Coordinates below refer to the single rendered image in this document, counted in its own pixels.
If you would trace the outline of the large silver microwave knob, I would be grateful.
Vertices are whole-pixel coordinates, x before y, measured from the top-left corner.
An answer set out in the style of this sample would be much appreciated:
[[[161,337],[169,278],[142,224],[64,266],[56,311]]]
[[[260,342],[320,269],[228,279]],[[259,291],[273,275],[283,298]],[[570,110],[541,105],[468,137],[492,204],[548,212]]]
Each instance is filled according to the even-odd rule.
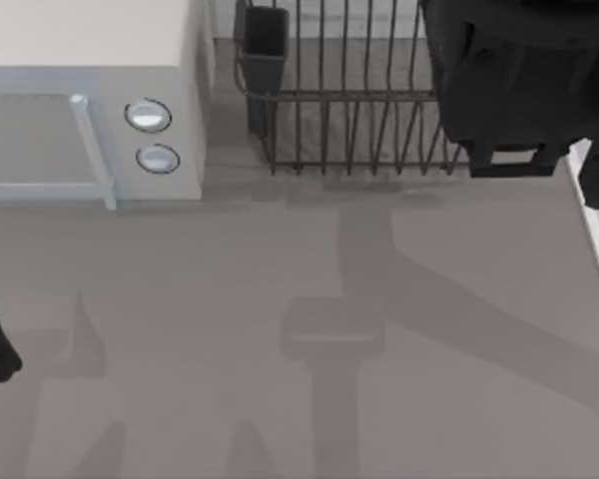
[[[173,115],[166,105],[148,98],[127,104],[124,117],[132,128],[146,134],[164,132],[173,121]]]

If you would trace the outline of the dark grey cutlery holder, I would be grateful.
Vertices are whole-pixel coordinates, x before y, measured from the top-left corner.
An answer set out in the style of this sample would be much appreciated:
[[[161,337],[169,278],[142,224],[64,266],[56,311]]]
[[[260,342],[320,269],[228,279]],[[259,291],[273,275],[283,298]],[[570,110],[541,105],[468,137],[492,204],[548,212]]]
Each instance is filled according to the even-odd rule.
[[[259,6],[252,0],[236,0],[234,41],[243,75],[251,134],[263,138],[269,132],[269,107],[282,87],[290,38],[290,12],[277,6]]]

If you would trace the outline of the pale microwave oven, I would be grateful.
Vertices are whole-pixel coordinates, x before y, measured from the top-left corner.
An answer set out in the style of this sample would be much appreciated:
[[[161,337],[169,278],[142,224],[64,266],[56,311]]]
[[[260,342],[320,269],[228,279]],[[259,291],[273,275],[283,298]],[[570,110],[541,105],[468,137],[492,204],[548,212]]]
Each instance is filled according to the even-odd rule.
[[[216,70],[209,0],[0,0],[0,66],[20,65],[94,70],[118,204],[202,197]],[[164,132],[126,122],[125,106],[145,98],[171,111]],[[179,154],[176,171],[136,163],[153,144]]]

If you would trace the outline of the small silver microwave knob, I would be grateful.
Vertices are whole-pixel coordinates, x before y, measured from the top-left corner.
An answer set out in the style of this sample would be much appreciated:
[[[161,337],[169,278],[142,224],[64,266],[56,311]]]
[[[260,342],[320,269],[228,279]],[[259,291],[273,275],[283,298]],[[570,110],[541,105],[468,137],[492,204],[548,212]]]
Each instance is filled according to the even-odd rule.
[[[136,163],[152,175],[169,175],[181,164],[179,154],[171,147],[153,144],[139,149],[135,155]]]

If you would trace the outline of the glass microwave door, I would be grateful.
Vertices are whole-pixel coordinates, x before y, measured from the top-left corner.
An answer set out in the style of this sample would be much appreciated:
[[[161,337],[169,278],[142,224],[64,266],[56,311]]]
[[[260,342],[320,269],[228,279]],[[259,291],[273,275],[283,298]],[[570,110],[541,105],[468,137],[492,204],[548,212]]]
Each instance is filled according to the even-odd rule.
[[[0,66],[0,201],[118,205],[92,69]]]

